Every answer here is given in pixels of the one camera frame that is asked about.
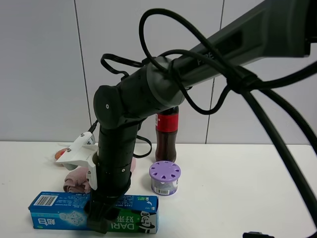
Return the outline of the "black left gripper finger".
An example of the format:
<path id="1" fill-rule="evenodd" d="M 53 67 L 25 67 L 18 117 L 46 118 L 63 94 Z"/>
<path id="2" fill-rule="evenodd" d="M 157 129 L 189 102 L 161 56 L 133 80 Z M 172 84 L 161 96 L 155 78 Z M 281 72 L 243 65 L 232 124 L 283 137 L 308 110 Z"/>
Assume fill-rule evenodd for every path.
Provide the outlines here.
<path id="1" fill-rule="evenodd" d="M 93 220 L 92 218 L 87 218 L 87 228 L 101 234 L 106 234 L 108 232 L 108 220 Z"/>

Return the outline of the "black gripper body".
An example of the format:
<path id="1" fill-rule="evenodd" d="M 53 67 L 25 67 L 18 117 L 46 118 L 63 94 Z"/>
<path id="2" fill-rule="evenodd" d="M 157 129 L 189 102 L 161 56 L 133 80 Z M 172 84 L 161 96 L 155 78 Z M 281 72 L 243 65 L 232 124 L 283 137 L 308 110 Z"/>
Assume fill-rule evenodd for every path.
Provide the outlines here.
<path id="1" fill-rule="evenodd" d="M 88 221 L 114 221 L 119 215 L 119 209 L 115 207 L 115 204 L 127 190 L 127 184 L 119 187 L 107 184 L 99 186 L 97 190 L 92 189 L 90 200 L 84 208 Z"/>

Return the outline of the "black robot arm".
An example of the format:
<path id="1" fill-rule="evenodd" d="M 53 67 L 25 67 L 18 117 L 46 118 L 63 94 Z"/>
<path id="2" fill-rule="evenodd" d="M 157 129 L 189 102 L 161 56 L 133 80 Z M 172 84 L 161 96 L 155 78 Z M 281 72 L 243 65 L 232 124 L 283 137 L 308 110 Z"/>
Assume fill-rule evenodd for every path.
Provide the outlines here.
<path id="1" fill-rule="evenodd" d="M 168 16 L 187 28 L 199 44 L 191 50 L 170 50 L 154 57 L 144 37 L 144 25 L 152 15 Z M 105 54 L 106 60 L 137 68 L 125 74 L 116 86 L 101 86 L 94 95 L 94 112 L 100 124 L 99 144 L 93 155 L 97 186 L 85 206 L 87 226 L 105 234 L 118 216 L 115 202 L 131 184 L 131 162 L 137 132 L 149 116 L 187 100 L 202 115 L 212 115 L 222 106 L 228 92 L 241 95 L 267 132 L 293 179 L 313 221 L 317 200 L 296 161 L 267 114 L 252 95 L 258 90 L 278 104 L 294 120 L 313 149 L 317 137 L 301 114 L 276 88 L 304 80 L 317 72 L 316 63 L 288 76 L 262 81 L 245 64 L 262 58 L 304 58 L 317 41 L 317 3 L 314 0 L 265 0 L 206 38 L 179 14 L 163 9 L 147 10 L 139 22 L 139 38 L 146 55 L 135 62 Z"/>

